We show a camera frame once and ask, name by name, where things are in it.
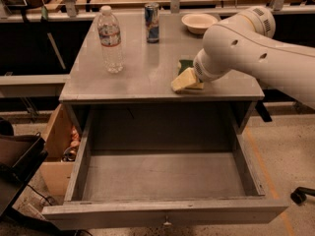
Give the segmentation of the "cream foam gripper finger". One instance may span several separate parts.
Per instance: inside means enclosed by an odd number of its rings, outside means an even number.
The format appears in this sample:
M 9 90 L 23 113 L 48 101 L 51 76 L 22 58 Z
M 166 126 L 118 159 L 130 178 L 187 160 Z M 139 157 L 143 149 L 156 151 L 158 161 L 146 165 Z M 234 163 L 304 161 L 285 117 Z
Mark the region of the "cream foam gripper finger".
M 200 84 L 193 68 L 187 68 L 180 73 L 172 82 L 173 91 L 181 91 L 187 88 L 195 88 Z

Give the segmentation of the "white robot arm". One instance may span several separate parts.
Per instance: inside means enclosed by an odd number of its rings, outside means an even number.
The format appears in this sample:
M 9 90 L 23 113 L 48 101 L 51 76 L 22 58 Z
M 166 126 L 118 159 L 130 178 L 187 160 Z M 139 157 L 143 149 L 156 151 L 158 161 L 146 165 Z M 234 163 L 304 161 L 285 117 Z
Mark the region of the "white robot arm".
M 193 66 L 177 76 L 171 88 L 182 91 L 235 70 L 314 109 L 315 48 L 274 40 L 275 30 L 274 16 L 260 6 L 211 25 Z

